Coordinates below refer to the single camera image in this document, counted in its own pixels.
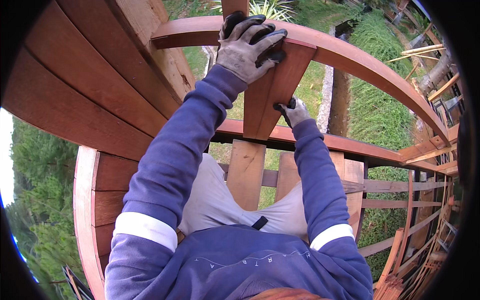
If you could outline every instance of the sky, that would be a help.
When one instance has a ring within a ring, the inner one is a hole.
[[[13,161],[10,158],[12,131],[12,115],[0,108],[0,192],[3,206],[13,202]]]

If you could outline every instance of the blue sweatshirt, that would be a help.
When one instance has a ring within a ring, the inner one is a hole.
[[[175,229],[202,152],[246,88],[213,66],[148,147],[115,224],[107,299],[240,300],[279,287],[372,299],[372,275],[348,225],[347,197],[313,119],[293,129],[310,245],[231,225],[196,231],[177,246]]]

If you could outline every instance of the work glove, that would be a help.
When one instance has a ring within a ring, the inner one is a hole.
[[[285,118],[285,122],[287,122],[288,126],[292,129],[300,122],[311,119],[305,103],[295,95],[292,96],[292,99],[290,99],[287,105],[278,103],[274,104],[273,108],[282,114]]]
[[[262,24],[262,14],[245,17],[240,11],[225,18],[220,29],[216,63],[251,84],[285,58],[282,50],[272,51],[287,31],[275,31],[275,25]]]

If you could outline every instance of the person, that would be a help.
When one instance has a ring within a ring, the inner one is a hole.
[[[301,182],[271,207],[243,211],[203,154],[238,94],[285,57],[275,45],[287,31],[264,21],[225,19],[216,65],[140,160],[113,232],[107,299],[372,299],[342,183],[300,99],[282,109]],[[261,216],[268,222],[257,230]]]

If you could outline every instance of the white pants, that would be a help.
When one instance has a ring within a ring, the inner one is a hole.
[[[295,235],[307,240],[307,222],[302,201],[301,181],[281,200],[253,212],[243,210],[233,200],[224,181],[224,171],[214,158],[204,153],[193,182],[192,193],[183,209],[179,229],[186,236],[194,231],[222,225],[252,226],[261,216],[268,222],[260,231]]]

